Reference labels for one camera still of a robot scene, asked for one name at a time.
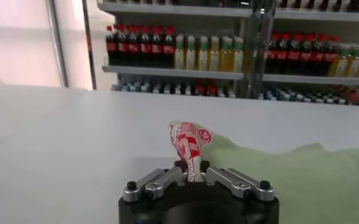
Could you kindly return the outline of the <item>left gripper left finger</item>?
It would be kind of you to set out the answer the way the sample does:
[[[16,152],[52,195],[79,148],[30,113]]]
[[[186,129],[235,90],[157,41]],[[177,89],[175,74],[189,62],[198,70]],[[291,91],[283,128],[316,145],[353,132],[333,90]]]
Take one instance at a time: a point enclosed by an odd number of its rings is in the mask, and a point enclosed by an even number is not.
[[[128,181],[123,190],[123,200],[135,203],[142,198],[158,199],[175,182],[187,177],[187,165],[184,160],[175,161],[170,169],[155,169],[138,181]]]

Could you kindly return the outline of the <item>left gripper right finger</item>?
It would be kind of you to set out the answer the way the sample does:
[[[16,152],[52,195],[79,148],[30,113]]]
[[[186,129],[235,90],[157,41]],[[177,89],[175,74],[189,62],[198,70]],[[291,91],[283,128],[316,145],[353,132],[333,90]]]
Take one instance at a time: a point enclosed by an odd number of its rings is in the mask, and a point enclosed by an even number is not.
[[[247,198],[250,195],[260,201],[273,201],[274,188],[267,180],[258,181],[233,168],[223,169],[208,166],[202,177],[207,183],[219,183],[237,198]]]

